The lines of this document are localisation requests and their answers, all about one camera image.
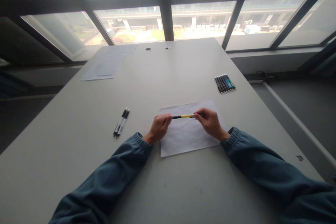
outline white and black pen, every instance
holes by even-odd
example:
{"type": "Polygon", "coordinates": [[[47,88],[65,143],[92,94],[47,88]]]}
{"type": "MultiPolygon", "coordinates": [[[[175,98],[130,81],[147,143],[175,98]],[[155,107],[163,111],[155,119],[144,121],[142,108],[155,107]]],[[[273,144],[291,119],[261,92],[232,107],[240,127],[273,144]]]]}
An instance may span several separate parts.
{"type": "Polygon", "coordinates": [[[126,122],[126,119],[127,119],[127,116],[128,116],[129,113],[130,113],[130,109],[128,109],[128,110],[126,111],[126,114],[125,114],[125,116],[124,116],[124,119],[122,120],[123,122],[121,123],[121,126],[120,126],[120,128],[119,128],[119,130],[118,130],[118,133],[116,134],[117,138],[118,138],[118,136],[120,136],[121,131],[123,130],[123,127],[124,127],[124,125],[125,125],[125,122],[126,122]]]}
{"type": "Polygon", "coordinates": [[[125,117],[125,115],[126,115],[126,112],[127,112],[127,107],[125,108],[125,110],[124,110],[124,112],[123,112],[123,115],[121,116],[121,118],[120,118],[120,120],[119,120],[119,123],[117,124],[117,126],[116,126],[116,128],[115,128],[115,130],[114,130],[114,132],[113,132],[113,135],[114,135],[114,136],[118,133],[118,130],[120,129],[120,126],[121,126],[122,121],[123,121],[123,119],[124,119],[124,117],[125,117]]]}

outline table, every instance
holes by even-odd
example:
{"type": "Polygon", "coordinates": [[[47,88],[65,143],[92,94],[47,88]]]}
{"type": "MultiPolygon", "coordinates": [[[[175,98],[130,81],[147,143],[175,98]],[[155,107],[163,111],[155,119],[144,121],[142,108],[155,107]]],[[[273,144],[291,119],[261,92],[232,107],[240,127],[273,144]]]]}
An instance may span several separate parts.
{"type": "MultiPolygon", "coordinates": [[[[59,200],[127,138],[147,133],[160,108],[201,100],[215,101],[227,129],[248,132],[305,175],[322,180],[214,38],[138,44],[114,79],[80,81],[95,59],[0,155],[3,223],[47,223],[59,200]],[[214,76],[223,73],[235,91],[218,92],[214,76]],[[125,107],[131,111],[116,140],[113,130],[125,107]]],[[[277,214],[268,195],[237,170],[221,146],[161,158],[157,143],[111,221],[260,224],[277,222],[277,214]]]]}

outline hand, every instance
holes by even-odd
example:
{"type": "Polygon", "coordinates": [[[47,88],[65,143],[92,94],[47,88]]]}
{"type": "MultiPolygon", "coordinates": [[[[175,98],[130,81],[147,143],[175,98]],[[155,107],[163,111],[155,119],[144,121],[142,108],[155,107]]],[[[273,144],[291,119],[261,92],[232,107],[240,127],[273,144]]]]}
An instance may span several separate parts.
{"type": "Polygon", "coordinates": [[[215,111],[203,107],[195,111],[194,116],[202,124],[204,130],[218,141],[225,142],[230,137],[230,134],[223,130],[219,124],[215,111]]]}
{"type": "Polygon", "coordinates": [[[169,113],[155,116],[151,129],[142,139],[151,145],[161,140],[167,133],[172,118],[173,117],[169,113]]]}

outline white paper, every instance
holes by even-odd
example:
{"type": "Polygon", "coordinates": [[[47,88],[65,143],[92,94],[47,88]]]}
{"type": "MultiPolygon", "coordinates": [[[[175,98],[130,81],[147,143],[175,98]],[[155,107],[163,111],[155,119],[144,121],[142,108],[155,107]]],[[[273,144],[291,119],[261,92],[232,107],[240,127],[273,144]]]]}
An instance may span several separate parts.
{"type": "Polygon", "coordinates": [[[134,53],[137,45],[115,45],[104,51],[96,62],[81,78],[82,81],[97,79],[112,79],[119,69],[124,56],[134,53]]]}
{"type": "MultiPolygon", "coordinates": [[[[216,111],[219,123],[222,128],[225,129],[223,119],[213,100],[161,108],[160,114],[170,113],[172,116],[193,114],[201,107],[216,111]]],[[[206,133],[199,121],[194,118],[173,119],[166,135],[161,139],[161,157],[195,151],[216,145],[219,145],[219,141],[206,133]]]]}

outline elastic cuff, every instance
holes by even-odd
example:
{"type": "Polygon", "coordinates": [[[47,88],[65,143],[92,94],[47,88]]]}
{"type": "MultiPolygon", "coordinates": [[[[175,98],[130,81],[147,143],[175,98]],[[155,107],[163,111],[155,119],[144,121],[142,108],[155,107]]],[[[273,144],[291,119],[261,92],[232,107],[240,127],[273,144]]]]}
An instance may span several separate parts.
{"type": "Polygon", "coordinates": [[[231,150],[234,148],[238,143],[240,139],[240,130],[236,127],[232,127],[228,133],[230,134],[229,139],[227,139],[225,142],[220,143],[226,151],[231,150]]]}
{"type": "Polygon", "coordinates": [[[150,145],[149,143],[142,140],[142,135],[139,132],[135,133],[132,136],[132,138],[133,138],[133,142],[136,145],[138,145],[141,149],[143,149],[144,151],[151,150],[153,148],[153,145],[150,145]]]}

